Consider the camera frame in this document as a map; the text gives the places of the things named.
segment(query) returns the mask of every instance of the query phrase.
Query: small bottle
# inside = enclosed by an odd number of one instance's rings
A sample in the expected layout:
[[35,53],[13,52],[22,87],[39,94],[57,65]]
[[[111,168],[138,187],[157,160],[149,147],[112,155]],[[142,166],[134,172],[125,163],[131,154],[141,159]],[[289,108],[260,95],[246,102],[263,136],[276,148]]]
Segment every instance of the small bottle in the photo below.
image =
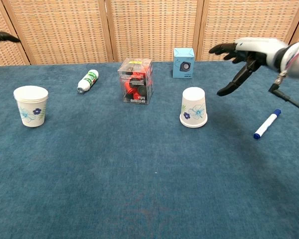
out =
[[98,80],[99,72],[97,70],[89,70],[89,72],[79,81],[78,92],[84,93],[88,91],[92,85]]

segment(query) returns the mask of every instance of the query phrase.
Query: blue box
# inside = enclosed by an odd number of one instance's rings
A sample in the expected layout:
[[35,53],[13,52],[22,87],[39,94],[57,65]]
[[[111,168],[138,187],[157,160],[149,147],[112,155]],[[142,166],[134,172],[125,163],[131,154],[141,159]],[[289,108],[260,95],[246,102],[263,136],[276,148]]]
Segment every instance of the blue box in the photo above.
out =
[[174,48],[173,78],[192,78],[194,62],[193,48]]

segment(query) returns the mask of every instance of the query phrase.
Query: woven panel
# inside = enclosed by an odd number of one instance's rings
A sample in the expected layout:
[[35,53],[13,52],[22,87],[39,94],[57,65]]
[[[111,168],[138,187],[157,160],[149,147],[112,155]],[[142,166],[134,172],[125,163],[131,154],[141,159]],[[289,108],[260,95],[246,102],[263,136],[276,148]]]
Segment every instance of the woven panel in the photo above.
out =
[[[0,31],[11,33],[0,11]],[[0,42],[0,66],[25,65],[15,43]]]
[[284,40],[299,7],[299,0],[209,0],[201,60],[219,60],[208,54],[213,46],[245,36]]
[[107,62],[97,0],[9,0],[32,64]]
[[119,61],[127,57],[170,61],[174,47],[193,47],[197,0],[110,2]]

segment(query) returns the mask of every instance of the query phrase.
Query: cable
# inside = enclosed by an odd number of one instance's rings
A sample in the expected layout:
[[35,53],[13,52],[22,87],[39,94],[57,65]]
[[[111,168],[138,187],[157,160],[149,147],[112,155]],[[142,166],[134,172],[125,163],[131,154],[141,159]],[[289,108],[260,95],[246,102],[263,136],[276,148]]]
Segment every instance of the cable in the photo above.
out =
[[279,84],[273,83],[268,91],[299,108],[298,102],[292,100],[290,96],[279,90]]

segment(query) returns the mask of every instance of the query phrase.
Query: clear plastic box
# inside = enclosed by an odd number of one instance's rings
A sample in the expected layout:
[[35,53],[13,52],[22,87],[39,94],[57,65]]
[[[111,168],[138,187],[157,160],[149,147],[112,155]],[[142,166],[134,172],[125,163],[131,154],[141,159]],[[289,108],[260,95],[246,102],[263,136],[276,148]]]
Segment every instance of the clear plastic box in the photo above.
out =
[[152,60],[127,58],[118,69],[123,101],[148,105],[153,94]]

